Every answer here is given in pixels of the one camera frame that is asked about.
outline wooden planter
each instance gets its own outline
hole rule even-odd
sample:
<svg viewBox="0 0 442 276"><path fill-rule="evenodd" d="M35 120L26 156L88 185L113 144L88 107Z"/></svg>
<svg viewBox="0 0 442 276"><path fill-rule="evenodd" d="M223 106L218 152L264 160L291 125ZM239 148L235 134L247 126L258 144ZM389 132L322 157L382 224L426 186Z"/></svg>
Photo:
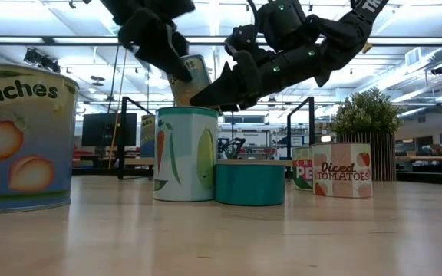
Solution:
<svg viewBox="0 0 442 276"><path fill-rule="evenodd" d="M393 133L350 133L337 135L341 143L369 143L373 181L395 181L395 136Z"/></svg>

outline blue bin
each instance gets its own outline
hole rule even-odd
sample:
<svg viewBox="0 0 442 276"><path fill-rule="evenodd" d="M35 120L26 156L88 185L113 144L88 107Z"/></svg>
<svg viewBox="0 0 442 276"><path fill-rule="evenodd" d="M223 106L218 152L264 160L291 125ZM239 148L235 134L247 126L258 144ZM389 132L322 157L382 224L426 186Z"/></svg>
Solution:
<svg viewBox="0 0 442 276"><path fill-rule="evenodd" d="M216 165L216 201L230 205L269 206L284 203L284 166Z"/></svg>

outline green plant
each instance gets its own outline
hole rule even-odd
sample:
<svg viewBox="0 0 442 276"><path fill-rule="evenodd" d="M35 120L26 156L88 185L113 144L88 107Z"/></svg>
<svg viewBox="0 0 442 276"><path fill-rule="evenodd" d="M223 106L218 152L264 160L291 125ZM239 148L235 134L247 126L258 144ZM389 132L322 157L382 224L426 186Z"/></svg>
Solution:
<svg viewBox="0 0 442 276"><path fill-rule="evenodd" d="M391 104L390 96L373 90L354 93L338 108L332 131L346 133L394 133L402 125L400 108Z"/></svg>

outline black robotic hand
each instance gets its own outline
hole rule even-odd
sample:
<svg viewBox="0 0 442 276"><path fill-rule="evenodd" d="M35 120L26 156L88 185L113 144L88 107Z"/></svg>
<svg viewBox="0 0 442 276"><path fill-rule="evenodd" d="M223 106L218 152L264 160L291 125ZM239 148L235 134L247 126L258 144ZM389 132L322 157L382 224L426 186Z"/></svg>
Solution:
<svg viewBox="0 0 442 276"><path fill-rule="evenodd" d="M119 42L134 56L182 81L191 81L179 57L189 54L188 41L172 19L192 12L192 0L101 0L121 26Z"/></svg>
<svg viewBox="0 0 442 276"><path fill-rule="evenodd" d="M321 87L333 70L342 69L366 44L374 20L388 0L361 0L338 21L305 17L297 0L275 0L255 12L256 23L233 29L226 51L237 65L226 63L219 79L194 96L198 106L220 105L244 110L260 97L314 77ZM276 50L256 45L257 32ZM319 35L325 40L317 45Z"/></svg>

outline potted plant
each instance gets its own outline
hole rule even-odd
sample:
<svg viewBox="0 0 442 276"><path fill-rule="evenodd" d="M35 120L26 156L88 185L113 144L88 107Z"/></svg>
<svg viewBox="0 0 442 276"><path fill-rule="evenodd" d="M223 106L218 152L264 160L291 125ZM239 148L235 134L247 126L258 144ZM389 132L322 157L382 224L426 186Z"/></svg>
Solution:
<svg viewBox="0 0 442 276"><path fill-rule="evenodd" d="M374 181L396 180L394 133L402 125L390 96L372 90L354 93L338 108L332 130L337 142L369 143Z"/></svg>

